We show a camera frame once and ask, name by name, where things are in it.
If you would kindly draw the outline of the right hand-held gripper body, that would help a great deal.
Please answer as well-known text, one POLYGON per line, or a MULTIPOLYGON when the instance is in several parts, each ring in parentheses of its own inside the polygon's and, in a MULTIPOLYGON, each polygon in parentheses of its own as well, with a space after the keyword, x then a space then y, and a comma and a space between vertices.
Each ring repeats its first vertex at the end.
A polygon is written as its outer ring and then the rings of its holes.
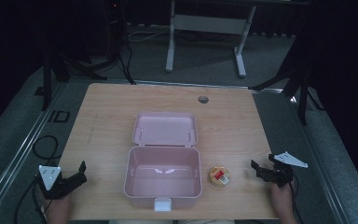
POLYGON ((273 162, 273 182, 279 187, 293 181, 294 171, 293 167, 308 168, 306 162, 296 158, 288 151, 281 154, 269 154, 268 159, 273 162))

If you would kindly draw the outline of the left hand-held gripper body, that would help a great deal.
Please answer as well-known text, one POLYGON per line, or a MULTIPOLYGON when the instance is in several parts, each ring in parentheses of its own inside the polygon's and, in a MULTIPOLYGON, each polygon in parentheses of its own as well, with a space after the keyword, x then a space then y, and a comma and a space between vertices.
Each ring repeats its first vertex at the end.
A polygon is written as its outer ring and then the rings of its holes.
POLYGON ((69 179, 62 177, 61 167, 40 165, 38 171, 38 182, 45 199, 58 200, 73 191, 69 179))

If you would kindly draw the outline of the round yellow tin red label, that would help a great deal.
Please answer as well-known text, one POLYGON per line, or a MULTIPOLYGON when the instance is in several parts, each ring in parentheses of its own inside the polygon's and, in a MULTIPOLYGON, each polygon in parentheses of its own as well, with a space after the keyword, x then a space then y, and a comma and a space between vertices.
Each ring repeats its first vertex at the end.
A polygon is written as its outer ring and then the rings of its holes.
POLYGON ((208 178, 213 186, 217 188, 223 188, 229 183, 230 174, 225 167, 215 166, 210 169, 208 173, 208 178))

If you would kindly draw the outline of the pink plastic box with lid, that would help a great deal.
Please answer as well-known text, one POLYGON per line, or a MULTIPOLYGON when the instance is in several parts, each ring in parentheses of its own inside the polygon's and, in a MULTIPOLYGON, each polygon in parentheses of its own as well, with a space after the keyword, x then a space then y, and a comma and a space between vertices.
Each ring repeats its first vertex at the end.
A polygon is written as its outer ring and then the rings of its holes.
POLYGON ((193 206, 202 194, 195 116, 142 112, 132 142, 123 187, 131 204, 156 212, 193 206))

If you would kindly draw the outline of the person's right hand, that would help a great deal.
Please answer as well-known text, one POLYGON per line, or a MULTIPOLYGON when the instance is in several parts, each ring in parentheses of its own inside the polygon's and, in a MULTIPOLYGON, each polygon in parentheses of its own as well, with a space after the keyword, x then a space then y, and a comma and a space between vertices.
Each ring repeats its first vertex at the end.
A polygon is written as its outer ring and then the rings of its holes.
POLYGON ((271 200, 274 206, 292 206, 293 205, 293 192, 292 186, 287 183, 279 187, 276 183, 271 184, 271 200))

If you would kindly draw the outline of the person's left hand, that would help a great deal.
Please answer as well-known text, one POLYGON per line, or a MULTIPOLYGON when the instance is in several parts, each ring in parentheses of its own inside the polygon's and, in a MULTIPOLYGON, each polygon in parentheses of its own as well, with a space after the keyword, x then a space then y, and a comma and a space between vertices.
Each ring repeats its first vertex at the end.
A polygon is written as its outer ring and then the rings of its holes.
POLYGON ((64 197, 61 197, 60 199, 53 199, 53 200, 46 199, 41 189, 37 190, 37 195, 39 201, 42 203, 42 206, 47 209, 50 208, 66 209, 71 206, 71 196, 72 196, 71 193, 69 193, 64 197))

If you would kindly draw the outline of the black metal stand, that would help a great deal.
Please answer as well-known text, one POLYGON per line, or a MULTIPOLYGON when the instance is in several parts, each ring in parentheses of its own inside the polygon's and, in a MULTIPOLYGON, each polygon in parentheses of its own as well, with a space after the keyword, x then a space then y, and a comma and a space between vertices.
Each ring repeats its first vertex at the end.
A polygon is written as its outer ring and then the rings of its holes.
POLYGON ((52 99, 51 72, 54 72, 59 81, 66 82, 70 78, 67 70, 67 67, 70 66, 86 76, 105 80, 105 77, 97 75, 95 71, 97 69, 105 68, 114 61, 114 59, 107 59, 102 63, 84 65, 83 63, 70 58, 67 54, 58 52, 56 49, 42 49, 43 85, 38 87, 35 92, 36 95, 41 95, 43 97, 42 111, 45 111, 48 108, 52 99))
POLYGON ((306 121, 306 108, 308 96, 315 105, 323 110, 323 108, 316 102, 315 98, 310 93, 310 75, 313 69, 311 60, 306 60, 303 63, 293 65, 290 68, 280 68, 277 75, 261 84, 250 87, 252 91, 262 91, 265 88, 275 84, 284 79, 288 79, 284 86, 282 93, 286 97, 293 97, 299 91, 299 105, 297 115, 303 125, 307 124, 306 121))

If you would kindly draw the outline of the dark equipment tower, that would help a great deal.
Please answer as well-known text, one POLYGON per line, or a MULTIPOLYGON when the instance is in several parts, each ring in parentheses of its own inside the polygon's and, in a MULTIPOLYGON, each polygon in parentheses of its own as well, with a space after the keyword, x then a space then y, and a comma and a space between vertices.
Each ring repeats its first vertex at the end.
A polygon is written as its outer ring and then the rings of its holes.
POLYGON ((103 0, 103 3, 108 33, 106 58, 115 60, 124 45, 126 31, 123 0, 103 0))

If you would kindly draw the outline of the metal floor rail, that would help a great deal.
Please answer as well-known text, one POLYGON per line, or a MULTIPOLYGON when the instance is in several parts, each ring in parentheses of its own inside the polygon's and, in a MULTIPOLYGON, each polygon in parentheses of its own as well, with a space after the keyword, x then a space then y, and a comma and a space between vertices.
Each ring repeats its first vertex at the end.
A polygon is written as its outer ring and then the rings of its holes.
POLYGON ((296 167, 295 214, 300 224, 350 224, 309 131, 297 115, 297 100, 280 90, 253 91, 271 152, 288 151, 308 168, 296 167))
POLYGON ((35 96, 35 87, 25 85, 0 118, 0 202, 6 196, 31 144, 47 122, 51 108, 66 83, 57 84, 51 101, 43 109, 43 97, 35 96))

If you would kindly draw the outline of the white metal desk frame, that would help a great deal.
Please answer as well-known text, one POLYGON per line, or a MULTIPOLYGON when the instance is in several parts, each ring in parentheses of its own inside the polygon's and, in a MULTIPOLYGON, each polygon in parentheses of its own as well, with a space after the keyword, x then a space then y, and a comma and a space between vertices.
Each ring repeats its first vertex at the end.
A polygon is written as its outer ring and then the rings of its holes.
POLYGON ((196 15, 183 15, 175 12, 175 0, 171 1, 170 12, 170 39, 166 59, 165 70, 171 72, 174 64, 175 42, 174 33, 176 30, 193 32, 207 32, 228 35, 240 35, 241 42, 235 47, 234 56, 239 77, 246 77, 245 64, 242 58, 242 51, 249 34, 256 6, 251 6, 246 19, 216 18, 196 15))

